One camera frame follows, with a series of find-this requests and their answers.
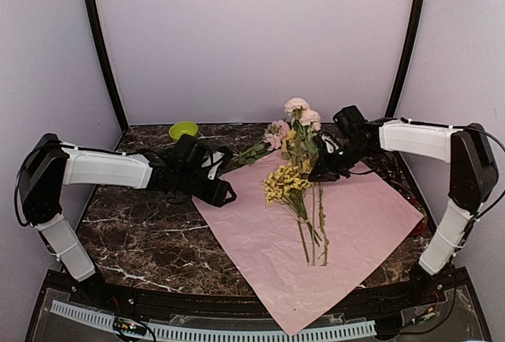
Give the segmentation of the small yellow flower bunch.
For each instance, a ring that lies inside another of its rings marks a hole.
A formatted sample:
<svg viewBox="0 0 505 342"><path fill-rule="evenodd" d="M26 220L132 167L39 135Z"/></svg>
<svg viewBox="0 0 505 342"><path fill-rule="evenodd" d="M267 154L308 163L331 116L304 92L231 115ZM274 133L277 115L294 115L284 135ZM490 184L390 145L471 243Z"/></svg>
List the small yellow flower bunch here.
<svg viewBox="0 0 505 342"><path fill-rule="evenodd" d="M297 229L301 237L305 262L308 266L316 265L316 250L320 247L322 238L316 231L315 200L306 205L308 192L315 194L313 184L303 176L299 167L288 163L280 165L263 181L265 201L271 204L286 206L296 220Z"/></svg>

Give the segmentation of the pink rose stem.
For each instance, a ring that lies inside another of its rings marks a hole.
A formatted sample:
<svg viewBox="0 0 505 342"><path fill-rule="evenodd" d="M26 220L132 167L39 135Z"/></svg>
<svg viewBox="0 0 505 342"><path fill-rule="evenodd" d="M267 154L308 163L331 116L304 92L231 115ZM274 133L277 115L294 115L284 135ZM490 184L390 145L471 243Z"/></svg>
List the pink rose stem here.
<svg viewBox="0 0 505 342"><path fill-rule="evenodd" d="M308 141L310 151L318 153L316 147L316 135L320 131L321 121L317 111L310 108L309 104L302 98L293 98L285 104L285 112L290 116L291 129L297 132L303 132ZM307 193L305 202L306 205L311 205L312 200L315 200L316 206L316 231L322 238L320 247L316 250L316 265L326 266L328 260L329 239L326 232L326 215L324 214L323 194L324 187L321 183L313 183L315 194Z"/></svg>

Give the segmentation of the pink purple wrapping paper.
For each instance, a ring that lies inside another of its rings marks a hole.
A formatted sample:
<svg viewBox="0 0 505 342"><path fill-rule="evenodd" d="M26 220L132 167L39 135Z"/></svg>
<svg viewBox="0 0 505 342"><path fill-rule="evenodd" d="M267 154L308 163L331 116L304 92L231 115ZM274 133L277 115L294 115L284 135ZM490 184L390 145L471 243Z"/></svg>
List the pink purple wrapping paper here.
<svg viewBox="0 0 505 342"><path fill-rule="evenodd" d="M327 241L317 245L286 205L268 204L264 180L279 152L224 175L237 194L217 208L195 206L268 313L294 335L370 276L421 220L399 192L358 164L355 175L309 189L312 219L325 215Z"/></svg>

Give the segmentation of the pale yellow flower stem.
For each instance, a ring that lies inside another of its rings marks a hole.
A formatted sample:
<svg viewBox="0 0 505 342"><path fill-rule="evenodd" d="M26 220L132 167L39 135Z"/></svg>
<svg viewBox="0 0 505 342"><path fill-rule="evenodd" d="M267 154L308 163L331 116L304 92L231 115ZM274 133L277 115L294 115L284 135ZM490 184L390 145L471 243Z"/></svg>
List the pale yellow flower stem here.
<svg viewBox="0 0 505 342"><path fill-rule="evenodd" d="M299 167L299 170L306 178L315 166L318 153L310 151L308 141L303 132L290 130L282 140L281 152L284 160L290 166Z"/></svg>

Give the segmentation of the pink carnation stem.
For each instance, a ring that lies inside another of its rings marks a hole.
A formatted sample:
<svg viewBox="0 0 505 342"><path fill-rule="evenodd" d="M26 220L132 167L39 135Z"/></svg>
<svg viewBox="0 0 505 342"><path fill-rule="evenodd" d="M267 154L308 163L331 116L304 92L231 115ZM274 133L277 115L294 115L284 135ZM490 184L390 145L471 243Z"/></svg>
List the pink carnation stem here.
<svg viewBox="0 0 505 342"><path fill-rule="evenodd" d="M244 152L238 153L234 159L239 165L254 164L257 160L280 149L290 130L290 125L285 119L271 122L264 129L261 140L252 147L247 148Z"/></svg>

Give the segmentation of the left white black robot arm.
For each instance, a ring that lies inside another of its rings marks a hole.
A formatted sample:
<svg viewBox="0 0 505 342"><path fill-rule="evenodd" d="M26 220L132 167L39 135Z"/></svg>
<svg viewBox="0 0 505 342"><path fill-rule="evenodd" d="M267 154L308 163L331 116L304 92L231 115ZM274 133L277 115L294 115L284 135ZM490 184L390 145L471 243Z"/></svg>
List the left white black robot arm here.
<svg viewBox="0 0 505 342"><path fill-rule="evenodd" d="M81 283L81 295L94 307L104 307L111 301L111 290L97 278L99 269L64 217L62 187L90 184L179 192L220 208L237 198L232 185L218 177L231 157L226 146L213 151L188 134L158 154L80 147L46 133L17 172L15 216L19 225L39 232L70 276Z"/></svg>

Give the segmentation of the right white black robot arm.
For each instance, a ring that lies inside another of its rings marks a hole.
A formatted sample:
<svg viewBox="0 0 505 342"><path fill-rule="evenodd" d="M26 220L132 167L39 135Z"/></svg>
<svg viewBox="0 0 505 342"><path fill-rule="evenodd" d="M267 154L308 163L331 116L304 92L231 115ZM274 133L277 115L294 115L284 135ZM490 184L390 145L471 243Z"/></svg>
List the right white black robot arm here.
<svg viewBox="0 0 505 342"><path fill-rule="evenodd" d="M316 139L319 149L311 182L334 182L350 177L351 168L374 152L406 152L450 165L448 203L436 233L422 253L416 271L435 276L465 245L473 225L491 207L486 205L499 181L493 155L494 136L482 125L451 126L410 118L368 121L354 105L333 117L346 139L340 145L327 134Z"/></svg>

